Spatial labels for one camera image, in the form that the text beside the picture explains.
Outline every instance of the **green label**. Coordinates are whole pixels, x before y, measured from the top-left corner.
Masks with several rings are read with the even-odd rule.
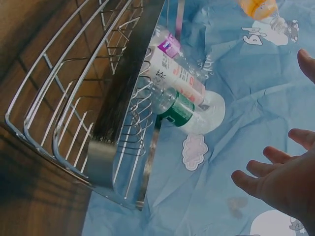
[[[169,122],[173,123],[176,127],[183,126],[192,117],[195,110],[195,105],[190,102],[185,96],[177,92],[176,100],[166,112],[161,114],[162,118],[166,118]]]

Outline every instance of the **wood grain surface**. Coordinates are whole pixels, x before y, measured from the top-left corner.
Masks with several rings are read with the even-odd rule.
[[[91,191],[78,183],[77,179],[45,160],[35,151],[25,146],[15,135],[8,132],[4,114],[15,93],[31,69],[33,63],[49,40],[64,24],[68,17],[84,0],[0,0],[0,235],[1,236],[79,236],[84,224]],[[104,13],[106,27],[126,0],[112,0]],[[90,0],[70,24],[64,28],[56,41],[47,50],[47,57],[55,66],[65,49],[99,7],[98,0]],[[91,65],[82,84],[75,94],[78,116],[83,117],[88,127],[98,115],[103,97],[111,82],[112,66],[107,47],[125,45],[126,39],[118,33],[119,24],[132,17],[127,10],[110,34],[111,41],[104,45]],[[37,114],[33,118],[29,133],[32,139],[42,144],[53,154],[52,140],[56,122],[62,109],[58,108],[63,92],[57,80],[65,89],[75,85],[95,48],[104,37],[101,15],[91,21],[84,33],[77,39],[66,55],[57,77],[43,96]],[[111,50],[111,54],[121,53],[121,49]],[[18,130],[23,124],[31,104],[51,73],[47,62],[41,58],[26,80],[13,106],[9,120]],[[73,144],[72,140],[80,120],[73,116],[59,146],[60,155],[69,153],[68,161],[73,164],[77,158],[77,168],[83,166],[87,143],[86,131],[80,128]]]

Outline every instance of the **label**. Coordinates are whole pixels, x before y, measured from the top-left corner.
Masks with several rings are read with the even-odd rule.
[[[162,42],[158,48],[161,49],[162,52],[167,54],[170,58],[174,58],[180,53],[181,44],[180,42],[170,33],[167,39]]]
[[[161,50],[153,50],[147,75],[159,87],[173,87],[196,105],[204,100],[205,86]]]
[[[180,127],[185,125],[190,120],[194,110],[195,105],[179,92],[177,92],[176,100],[173,106],[171,106],[166,112],[160,114],[160,116],[167,119],[176,127]]]

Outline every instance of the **hand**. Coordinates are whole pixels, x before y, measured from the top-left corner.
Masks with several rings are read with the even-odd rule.
[[[315,83],[315,59],[300,50],[298,61],[303,73]],[[308,233],[315,235],[315,132],[292,129],[288,135],[307,152],[291,157],[273,147],[266,147],[263,154],[271,164],[250,161],[247,170],[255,177],[235,171],[232,179],[248,194],[299,219]]]

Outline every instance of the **cartoon print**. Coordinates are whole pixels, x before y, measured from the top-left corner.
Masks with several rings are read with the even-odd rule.
[[[208,152],[208,146],[204,143],[203,135],[189,134],[183,142],[183,164],[189,171],[197,170],[204,161],[204,154]]]
[[[284,18],[267,17],[263,21],[254,21],[251,28],[243,27],[242,30],[248,31],[248,34],[243,36],[243,40],[248,44],[262,45],[263,41],[267,40],[276,46],[281,46],[287,45],[289,40],[296,43],[300,29],[297,20],[287,21]]]
[[[260,214],[252,222],[249,235],[238,236],[309,236],[304,226],[278,210],[269,210]]]
[[[290,229],[292,229],[296,232],[296,236],[308,236],[308,233],[306,232],[301,221],[299,221],[293,217],[290,218],[290,221],[291,221],[291,225],[289,227],[290,227]]]

